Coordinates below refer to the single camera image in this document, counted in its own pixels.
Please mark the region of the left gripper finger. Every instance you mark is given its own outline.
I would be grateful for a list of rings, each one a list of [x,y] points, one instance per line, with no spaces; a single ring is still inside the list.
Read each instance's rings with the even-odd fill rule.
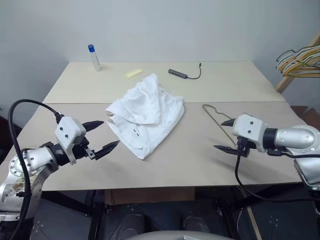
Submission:
[[[113,141],[108,143],[107,145],[103,146],[101,150],[94,153],[94,159],[99,160],[104,156],[108,155],[113,149],[119,144],[119,140]]]
[[[101,120],[95,120],[95,121],[88,121],[82,124],[82,126],[84,127],[84,129],[87,132],[90,132],[96,128],[98,128],[100,125],[102,125],[104,123],[104,121]]]

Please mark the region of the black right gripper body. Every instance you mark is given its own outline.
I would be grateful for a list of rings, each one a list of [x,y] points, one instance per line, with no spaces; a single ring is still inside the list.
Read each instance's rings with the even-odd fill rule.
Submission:
[[[237,154],[241,157],[247,158],[250,153],[249,140],[245,137],[237,137]]]

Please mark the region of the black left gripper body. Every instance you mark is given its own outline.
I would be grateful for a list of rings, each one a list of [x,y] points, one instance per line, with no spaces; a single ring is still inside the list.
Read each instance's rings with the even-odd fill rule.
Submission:
[[[89,148],[89,141],[84,137],[80,143],[75,144],[72,148],[72,153],[76,160],[89,157],[91,160],[96,158],[93,150]]]

